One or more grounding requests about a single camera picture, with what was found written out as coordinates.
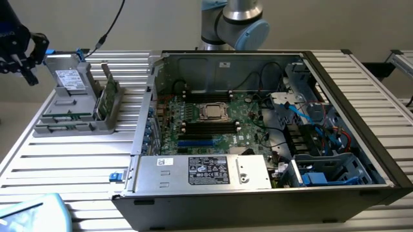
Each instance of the slotted metal surface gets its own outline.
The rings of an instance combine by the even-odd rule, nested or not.
[[[315,51],[340,90],[413,179],[411,123],[373,85],[369,76],[339,51]],[[0,165],[0,208],[60,193],[72,214],[76,231],[131,232],[131,227],[108,200],[108,175],[127,168],[141,92],[147,78],[148,52],[96,52],[88,61],[96,80],[104,80],[100,60],[109,62],[113,77],[127,87],[116,132],[112,135],[33,138],[30,126]],[[214,231],[398,231],[413,229],[413,194],[390,206],[374,206],[342,224],[242,228]]]

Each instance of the barcode sticker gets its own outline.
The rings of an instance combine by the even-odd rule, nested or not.
[[[77,70],[56,70],[56,74],[67,90],[84,90]]]

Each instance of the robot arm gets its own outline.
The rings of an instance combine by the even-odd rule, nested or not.
[[[25,56],[29,40],[34,42],[34,49]],[[41,63],[49,41],[44,34],[30,33],[20,23],[14,11],[6,0],[0,0],[0,73],[21,73],[26,83],[38,83],[32,69]]]
[[[258,0],[203,0],[199,50],[256,50],[268,35]]]

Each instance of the warning label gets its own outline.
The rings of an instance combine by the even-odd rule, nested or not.
[[[189,185],[230,184],[226,157],[188,157],[187,182]]]
[[[76,70],[56,70],[56,74],[67,90],[84,89],[84,84]]]

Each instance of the sticker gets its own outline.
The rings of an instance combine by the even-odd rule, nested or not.
[[[173,165],[173,158],[157,159],[157,166]]]
[[[77,70],[56,70],[56,74],[67,90],[84,90]]]
[[[230,62],[219,62],[219,68],[230,68],[231,63]]]
[[[189,185],[230,184],[226,156],[188,157],[187,166]]]

